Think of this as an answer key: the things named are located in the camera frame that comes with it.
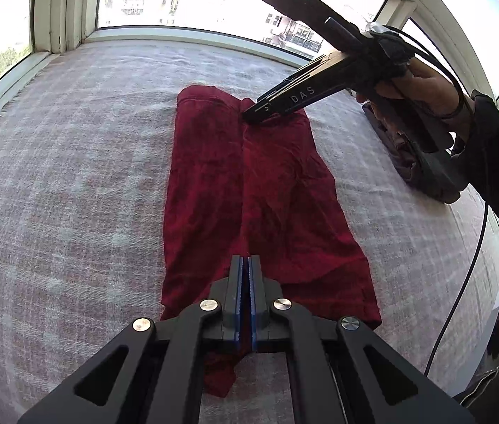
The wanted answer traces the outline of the person's right hand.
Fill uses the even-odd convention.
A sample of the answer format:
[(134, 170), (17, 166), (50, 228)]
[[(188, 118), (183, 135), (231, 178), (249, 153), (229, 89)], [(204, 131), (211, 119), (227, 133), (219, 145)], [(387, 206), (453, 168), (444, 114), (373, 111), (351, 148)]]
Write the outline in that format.
[(380, 82), (376, 92), (387, 99), (411, 99), (431, 115), (441, 118), (448, 131), (467, 142), (473, 120), (474, 101), (460, 99), (454, 85), (435, 69), (413, 58), (400, 78)]

